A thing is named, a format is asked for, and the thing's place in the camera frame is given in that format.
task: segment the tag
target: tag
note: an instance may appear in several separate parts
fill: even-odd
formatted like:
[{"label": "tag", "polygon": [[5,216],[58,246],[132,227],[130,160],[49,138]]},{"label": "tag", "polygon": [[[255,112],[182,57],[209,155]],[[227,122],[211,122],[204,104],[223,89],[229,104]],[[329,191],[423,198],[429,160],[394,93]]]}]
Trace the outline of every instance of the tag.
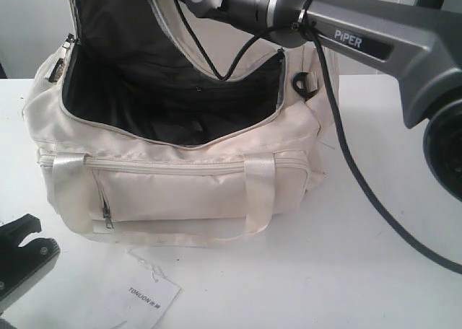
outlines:
[{"label": "tag", "polygon": [[135,258],[125,255],[122,263],[106,276],[87,328],[152,329],[173,302],[180,287],[154,274]]}]

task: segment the black cable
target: black cable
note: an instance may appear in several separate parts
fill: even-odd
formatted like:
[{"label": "black cable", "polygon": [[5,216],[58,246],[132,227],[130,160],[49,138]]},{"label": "black cable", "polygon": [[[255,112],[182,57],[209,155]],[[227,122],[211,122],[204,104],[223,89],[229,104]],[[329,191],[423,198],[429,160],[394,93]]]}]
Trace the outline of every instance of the black cable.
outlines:
[{"label": "black cable", "polygon": [[234,70],[236,69],[237,65],[239,64],[239,61],[241,58],[244,56],[244,54],[247,52],[247,50],[260,38],[263,38],[270,34],[271,32],[276,32],[280,30],[289,30],[292,28],[292,25],[283,25],[283,26],[272,26],[266,28],[264,31],[258,33],[257,35],[254,35],[250,40],[247,41],[247,43],[244,44],[244,46],[239,50],[237,53],[236,57],[234,58],[233,62],[231,63],[230,68],[228,69],[228,72],[222,76],[218,70],[217,67],[215,67],[214,63],[210,59],[209,55],[205,51],[204,47],[201,44],[201,41],[197,38],[196,34],[194,33],[193,29],[189,25],[188,20],[186,19],[183,10],[181,9],[180,2],[178,0],[173,0],[173,3],[175,4],[176,10],[178,11],[178,14],[180,15],[181,21],[186,27],[186,30],[188,31],[189,35],[193,38],[194,43],[196,44],[197,48],[201,52],[201,55],[204,57],[205,61],[209,65],[210,69],[214,73],[214,75],[217,77],[217,79],[221,82],[226,82],[231,76],[232,73],[234,73]]},{"label": "black cable", "polygon": [[318,35],[313,32],[311,29],[303,27],[305,34],[308,36],[306,39],[311,40],[315,43],[316,51],[318,52],[319,60],[321,62],[321,68],[323,71],[324,77],[324,84],[326,86],[327,96],[329,103],[331,105],[332,113],[334,115],[334,122],[337,131],[337,136],[339,138],[340,148],[344,154],[344,158],[346,163],[348,164],[349,169],[352,171],[354,178],[358,182],[359,186],[361,187],[362,191],[366,195],[369,202],[374,206],[374,208],[378,211],[378,213],[386,220],[388,224],[393,228],[393,230],[398,233],[398,235],[403,238],[408,244],[410,244],[417,252],[423,254],[423,256],[429,258],[436,264],[439,264],[443,268],[446,268],[450,271],[455,273],[459,273],[462,275],[462,265],[453,262],[435,251],[429,249],[427,246],[423,245],[419,240],[411,235],[403,226],[399,224],[398,221],[388,212],[388,210],[383,206],[377,196],[374,194],[370,186],[367,184],[366,179],[362,175],[361,171],[359,170],[356,162],[353,159],[352,153],[349,150],[347,138],[345,137],[344,127],[341,122],[341,116],[339,111],[339,106],[337,105],[337,101],[335,99],[334,90],[332,89],[331,78],[328,72],[328,66],[326,62],[326,57],[324,56],[323,48],[321,42],[319,40]]}]

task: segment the bag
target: bag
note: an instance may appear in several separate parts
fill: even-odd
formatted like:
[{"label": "bag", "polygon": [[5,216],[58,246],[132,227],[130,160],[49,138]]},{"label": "bag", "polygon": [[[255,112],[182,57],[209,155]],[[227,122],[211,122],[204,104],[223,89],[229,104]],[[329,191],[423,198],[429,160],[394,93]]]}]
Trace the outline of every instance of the bag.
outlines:
[{"label": "bag", "polygon": [[[332,116],[312,45],[259,40],[218,82],[173,0],[70,1],[77,37],[38,69],[24,116],[48,201],[72,231],[219,245],[261,232],[322,181],[316,141]],[[183,10],[226,72],[250,35]],[[236,218],[245,227],[230,236],[224,219]],[[226,237],[212,236],[210,219]]]}]

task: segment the white table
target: white table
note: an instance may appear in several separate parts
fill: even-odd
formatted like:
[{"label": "white table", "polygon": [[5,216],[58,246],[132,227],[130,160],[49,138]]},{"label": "white table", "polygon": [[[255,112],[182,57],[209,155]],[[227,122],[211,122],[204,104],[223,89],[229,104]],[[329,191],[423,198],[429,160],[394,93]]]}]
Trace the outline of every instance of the white table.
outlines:
[{"label": "white table", "polygon": [[[21,119],[30,85],[0,81],[0,221],[36,215],[62,253],[4,318],[19,329],[81,328],[106,263],[124,250],[71,233],[47,204]],[[404,128],[396,81],[343,76],[340,99],[350,147],[378,196],[421,241],[462,262],[462,205],[425,164],[424,124]],[[225,249],[139,251],[183,288],[157,328],[462,328],[462,276],[423,258],[379,217],[333,128],[323,143],[328,180],[262,235]]]}]

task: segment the bag strap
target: bag strap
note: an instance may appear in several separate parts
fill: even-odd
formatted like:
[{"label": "bag strap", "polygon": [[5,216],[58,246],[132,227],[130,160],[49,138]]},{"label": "bag strap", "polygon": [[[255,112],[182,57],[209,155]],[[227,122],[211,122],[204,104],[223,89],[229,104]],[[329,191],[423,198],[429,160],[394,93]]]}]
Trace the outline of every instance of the bag strap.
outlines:
[{"label": "bag strap", "polygon": [[90,218],[91,193],[89,171],[84,166],[85,154],[57,154],[53,162],[55,207],[70,230],[88,239],[117,242],[125,245],[210,247],[249,238],[267,228],[274,210],[276,167],[274,155],[245,156],[245,192],[247,216],[241,234],[229,238],[207,237],[194,234],[158,234],[139,232],[114,222],[114,230],[107,231],[104,222]]}]

